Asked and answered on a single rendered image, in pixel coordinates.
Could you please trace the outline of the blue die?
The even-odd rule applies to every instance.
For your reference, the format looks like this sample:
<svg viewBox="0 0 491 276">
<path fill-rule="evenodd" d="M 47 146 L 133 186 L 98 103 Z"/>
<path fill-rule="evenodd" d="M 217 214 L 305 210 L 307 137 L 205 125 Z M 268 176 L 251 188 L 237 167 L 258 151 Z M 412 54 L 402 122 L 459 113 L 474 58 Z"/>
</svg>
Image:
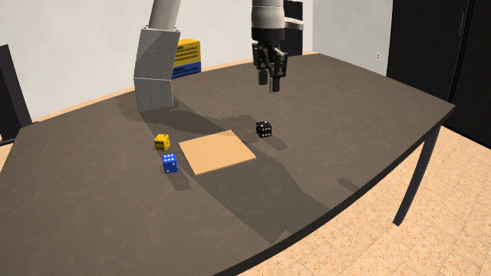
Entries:
<svg viewBox="0 0 491 276">
<path fill-rule="evenodd" d="M 162 158 L 163 158 L 163 167 L 164 167 L 165 173 L 178 172 L 175 154 L 165 155 L 165 156 L 162 156 Z"/>
</svg>

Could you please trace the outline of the yellow die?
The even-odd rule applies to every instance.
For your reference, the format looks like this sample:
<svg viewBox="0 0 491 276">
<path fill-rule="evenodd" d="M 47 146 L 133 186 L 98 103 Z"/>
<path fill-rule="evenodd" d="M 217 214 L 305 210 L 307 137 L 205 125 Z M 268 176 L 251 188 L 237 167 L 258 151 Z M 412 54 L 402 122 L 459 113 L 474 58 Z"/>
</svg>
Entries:
<svg viewBox="0 0 491 276">
<path fill-rule="evenodd" d="M 159 134 L 154 140 L 156 150 L 166 151 L 170 146 L 168 135 Z"/>
</svg>

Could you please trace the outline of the tan square mat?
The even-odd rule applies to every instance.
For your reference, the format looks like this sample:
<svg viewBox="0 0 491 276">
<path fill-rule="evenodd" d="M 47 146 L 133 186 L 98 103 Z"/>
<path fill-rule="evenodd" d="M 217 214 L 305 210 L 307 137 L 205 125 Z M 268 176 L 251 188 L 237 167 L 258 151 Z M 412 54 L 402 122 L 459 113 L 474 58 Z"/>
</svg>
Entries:
<svg viewBox="0 0 491 276">
<path fill-rule="evenodd" d="M 179 145 L 195 176 L 257 159 L 231 130 L 187 140 Z"/>
</svg>

